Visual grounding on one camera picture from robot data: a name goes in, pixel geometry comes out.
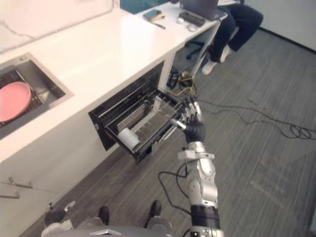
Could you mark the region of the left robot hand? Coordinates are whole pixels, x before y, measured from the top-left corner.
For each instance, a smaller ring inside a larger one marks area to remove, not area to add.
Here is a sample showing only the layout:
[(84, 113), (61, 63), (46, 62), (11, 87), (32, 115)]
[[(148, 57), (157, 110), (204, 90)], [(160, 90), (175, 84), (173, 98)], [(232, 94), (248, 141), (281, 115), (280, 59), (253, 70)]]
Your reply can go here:
[(53, 223), (60, 223), (63, 218), (65, 217), (66, 213), (69, 212), (71, 208), (73, 208), (76, 204), (76, 201), (72, 201), (68, 203), (65, 207), (63, 208), (57, 208), (55, 209), (53, 204), (50, 202), (47, 206), (47, 210), (45, 213), (45, 218), (44, 218), (44, 224), (46, 226), (49, 226)]

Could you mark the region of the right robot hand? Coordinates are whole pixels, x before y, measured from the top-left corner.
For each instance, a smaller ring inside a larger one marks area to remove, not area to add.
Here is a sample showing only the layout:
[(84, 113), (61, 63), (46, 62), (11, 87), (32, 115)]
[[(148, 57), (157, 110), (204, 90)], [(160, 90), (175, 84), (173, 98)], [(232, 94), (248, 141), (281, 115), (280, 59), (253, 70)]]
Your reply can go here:
[(172, 118), (170, 122), (183, 131), (187, 144), (192, 142), (204, 143), (206, 130), (201, 108), (194, 97), (187, 97), (182, 102), (181, 119)]

